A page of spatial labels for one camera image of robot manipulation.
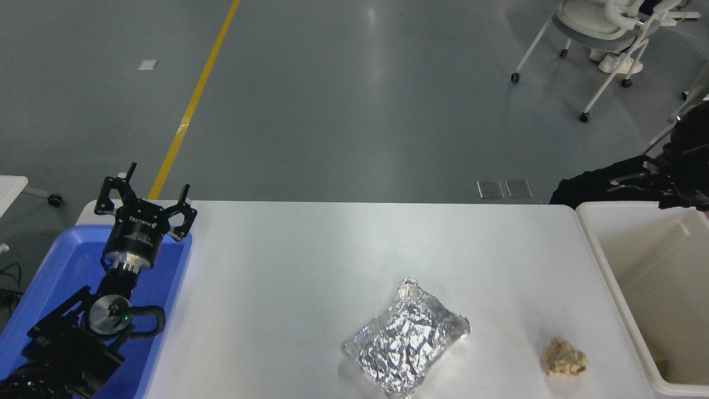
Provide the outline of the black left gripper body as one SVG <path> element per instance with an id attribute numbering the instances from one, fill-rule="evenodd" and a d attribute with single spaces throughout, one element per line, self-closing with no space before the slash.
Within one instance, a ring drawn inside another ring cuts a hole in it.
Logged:
<path id="1" fill-rule="evenodd" d="M 115 220 L 104 248 L 104 262 L 112 262 L 121 253 L 131 253 L 144 263 L 154 263 L 169 230 L 165 209 L 147 201 L 124 203 L 117 208 Z"/>

